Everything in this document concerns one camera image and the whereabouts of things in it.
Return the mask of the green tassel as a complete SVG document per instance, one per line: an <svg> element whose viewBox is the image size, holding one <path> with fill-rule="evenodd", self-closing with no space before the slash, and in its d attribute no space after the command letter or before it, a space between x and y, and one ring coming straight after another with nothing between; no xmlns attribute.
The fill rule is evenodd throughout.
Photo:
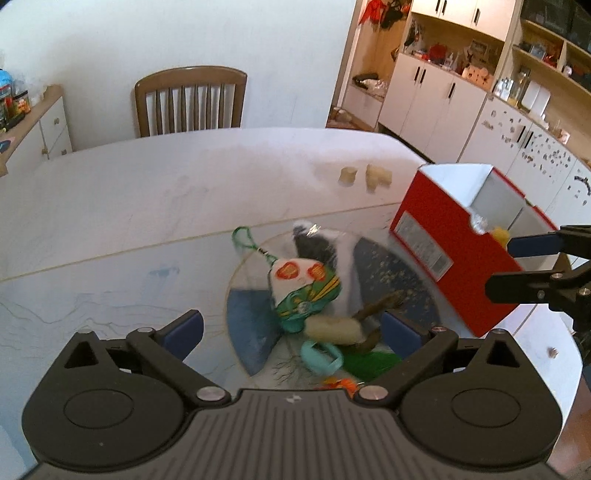
<svg viewBox="0 0 591 480"><path fill-rule="evenodd" d="M392 352L349 353L344 355L342 369L363 383L369 383L390 371L401 361L402 359Z"/></svg>

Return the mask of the yellow rectangular box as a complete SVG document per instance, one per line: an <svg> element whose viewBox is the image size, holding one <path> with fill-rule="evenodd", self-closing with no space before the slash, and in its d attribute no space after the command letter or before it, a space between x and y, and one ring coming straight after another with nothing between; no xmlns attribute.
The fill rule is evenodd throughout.
<svg viewBox="0 0 591 480"><path fill-rule="evenodd" d="M489 235L503 248L507 249L511 241L511 233L499 226L494 227L489 231Z"/></svg>

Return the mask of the teal carabiner clip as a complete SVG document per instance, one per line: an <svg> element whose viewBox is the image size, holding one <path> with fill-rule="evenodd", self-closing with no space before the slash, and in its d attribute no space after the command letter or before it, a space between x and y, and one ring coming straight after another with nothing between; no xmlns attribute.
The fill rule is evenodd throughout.
<svg viewBox="0 0 591 480"><path fill-rule="evenodd" d="M301 345L301 361L315 375L328 377L342 368L344 356L341 350L331 343L307 340Z"/></svg>

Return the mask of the red cardboard shoe box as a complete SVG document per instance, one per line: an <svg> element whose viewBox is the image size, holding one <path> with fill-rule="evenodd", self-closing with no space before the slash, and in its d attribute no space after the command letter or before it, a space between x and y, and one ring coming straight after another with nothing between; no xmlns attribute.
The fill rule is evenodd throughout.
<svg viewBox="0 0 591 480"><path fill-rule="evenodd" d="M477 337L515 308L487 298L485 283L493 274L542 270L556 259L514 258L498 235L517 238L555 229L498 169L463 163L420 167L391 224L394 237Z"/></svg>

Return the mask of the green white plush sachet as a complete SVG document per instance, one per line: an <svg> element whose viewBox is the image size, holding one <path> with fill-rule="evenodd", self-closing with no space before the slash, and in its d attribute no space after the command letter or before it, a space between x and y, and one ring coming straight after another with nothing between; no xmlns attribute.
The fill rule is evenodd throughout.
<svg viewBox="0 0 591 480"><path fill-rule="evenodd" d="M280 328L287 333L304 330L305 319L321 313L342 291L337 273L314 259L278 259L267 278Z"/></svg>

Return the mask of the dark snack packet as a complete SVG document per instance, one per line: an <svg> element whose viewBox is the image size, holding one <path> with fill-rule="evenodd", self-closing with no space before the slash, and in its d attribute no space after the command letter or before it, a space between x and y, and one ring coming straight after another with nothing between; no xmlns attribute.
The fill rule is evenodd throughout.
<svg viewBox="0 0 591 480"><path fill-rule="evenodd" d="M353 237L349 233L322 227L308 220L293 226L297 256L317 260L335 272L344 272L353 262Z"/></svg>

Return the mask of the round blue glass placemat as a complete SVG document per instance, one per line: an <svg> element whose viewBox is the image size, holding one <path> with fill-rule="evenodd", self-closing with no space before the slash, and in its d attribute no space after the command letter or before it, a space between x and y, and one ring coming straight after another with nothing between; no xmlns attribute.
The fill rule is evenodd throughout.
<svg viewBox="0 0 591 480"><path fill-rule="evenodd" d="M434 283L401 243L387 231L351 232L353 262L336 272L342 282L339 297L324 314L349 317L394 294L394 310L425 328L447 321L451 311ZM215 371L211 377L230 392L240 388L308 389L321 379L301 361L304 334L280 328L271 305L263 256L224 239L226 258L235 257L228 283L225 325L214 339ZM280 258L297 257L293 232L276 234L263 243Z"/></svg>

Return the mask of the small wooden block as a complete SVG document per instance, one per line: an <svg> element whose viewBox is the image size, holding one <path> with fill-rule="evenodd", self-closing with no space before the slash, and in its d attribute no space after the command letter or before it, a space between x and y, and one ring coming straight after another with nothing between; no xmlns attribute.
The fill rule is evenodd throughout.
<svg viewBox="0 0 591 480"><path fill-rule="evenodd" d="M344 167L339 174L339 183L345 186L351 186L356 182L358 170L355 167Z"/></svg>

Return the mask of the white sideboard with drawers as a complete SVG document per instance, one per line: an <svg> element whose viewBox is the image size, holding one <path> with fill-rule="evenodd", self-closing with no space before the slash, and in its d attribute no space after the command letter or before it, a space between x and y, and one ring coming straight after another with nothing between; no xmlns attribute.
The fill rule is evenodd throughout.
<svg viewBox="0 0 591 480"><path fill-rule="evenodd" d="M1 176L24 177L43 163L73 152L63 88L49 86L43 99L14 128L1 134Z"/></svg>

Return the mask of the wooden chair at far side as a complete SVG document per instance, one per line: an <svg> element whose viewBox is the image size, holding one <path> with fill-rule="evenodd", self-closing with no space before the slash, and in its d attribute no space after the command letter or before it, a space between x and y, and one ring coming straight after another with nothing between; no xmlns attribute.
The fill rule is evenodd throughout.
<svg viewBox="0 0 591 480"><path fill-rule="evenodd" d="M141 137L242 126L247 74L225 66L152 73L134 86Z"/></svg>

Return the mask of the blue helmet toy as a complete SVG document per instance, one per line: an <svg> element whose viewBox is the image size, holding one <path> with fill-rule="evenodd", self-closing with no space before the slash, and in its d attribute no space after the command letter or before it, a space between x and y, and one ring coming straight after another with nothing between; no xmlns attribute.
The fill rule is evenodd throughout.
<svg viewBox="0 0 591 480"><path fill-rule="evenodd" d="M5 70L0 70L0 99L11 96L13 79L12 76Z"/></svg>

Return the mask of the large white wall cabinet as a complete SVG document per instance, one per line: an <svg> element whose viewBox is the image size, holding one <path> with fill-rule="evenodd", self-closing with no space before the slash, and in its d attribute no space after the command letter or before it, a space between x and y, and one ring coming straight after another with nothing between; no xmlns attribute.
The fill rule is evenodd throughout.
<svg viewBox="0 0 591 480"><path fill-rule="evenodd" d="M360 1L329 117L490 164L554 223L586 223L590 5Z"/></svg>

